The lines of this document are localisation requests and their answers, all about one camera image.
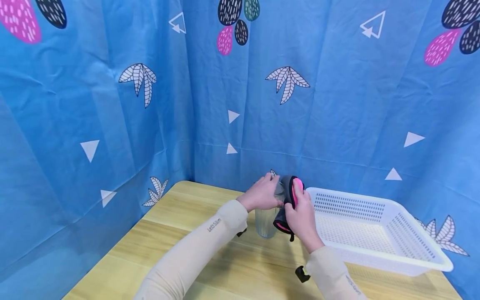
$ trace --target beige sleeve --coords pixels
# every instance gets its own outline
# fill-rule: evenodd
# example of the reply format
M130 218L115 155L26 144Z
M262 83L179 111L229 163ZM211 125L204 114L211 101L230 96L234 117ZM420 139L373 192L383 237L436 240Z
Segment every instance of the beige sleeve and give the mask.
M306 266L325 300L367 299L350 278L340 256L327 246L310 254Z
M172 247L150 270L135 300L180 300L215 253L247 228L248 212L237 200Z

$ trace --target black strap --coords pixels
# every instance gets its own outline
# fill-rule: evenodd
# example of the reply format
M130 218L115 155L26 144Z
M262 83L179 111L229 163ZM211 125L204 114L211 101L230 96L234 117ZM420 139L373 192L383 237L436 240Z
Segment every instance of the black strap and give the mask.
M241 236L241 235L242 235L242 234L243 234L245 231L247 231L247 229L246 229L246 228L245 228L245 230L244 230L244 231L237 233L237 237L240 237L240 236Z
M299 266L295 270L295 275L297 275L301 283L304 283L310 279L310 275L305 275L305 271L303 271L303 265Z

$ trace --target glass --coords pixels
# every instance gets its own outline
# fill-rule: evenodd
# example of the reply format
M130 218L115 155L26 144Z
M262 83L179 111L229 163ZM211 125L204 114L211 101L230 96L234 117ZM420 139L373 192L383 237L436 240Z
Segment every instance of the glass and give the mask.
M285 191L281 182L276 185L275 198L281 202L285 200ZM279 207L268 210L255 209L255 228L259 236L264 239L271 239L275 235L277 229L273 226L273 221L279 211Z

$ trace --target pink leaf print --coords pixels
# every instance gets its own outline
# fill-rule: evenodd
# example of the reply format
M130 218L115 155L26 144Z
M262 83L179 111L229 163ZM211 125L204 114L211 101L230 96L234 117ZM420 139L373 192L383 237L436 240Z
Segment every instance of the pink leaf print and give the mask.
M460 32L461 29L452 29L434 38L425 51L425 63L435 67L444 62L452 52Z
M38 43L42 37L30 0L0 0L0 21L27 44Z
M228 55L232 51L232 32L232 26L226 26L218 34L216 47L222 55Z

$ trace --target wooden table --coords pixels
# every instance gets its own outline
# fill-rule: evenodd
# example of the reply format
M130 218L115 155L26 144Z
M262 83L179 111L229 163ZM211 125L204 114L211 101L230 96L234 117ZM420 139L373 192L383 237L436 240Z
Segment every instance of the wooden table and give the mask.
M176 242L240 193L182 181L158 202L65 296L67 300L131 300L150 268ZM322 299L313 280L300 283L305 265L298 239L278 232L265 240L248 230L221 249L200 273L185 299ZM348 264L351 277L370 299L461 299L441 272L406 277Z

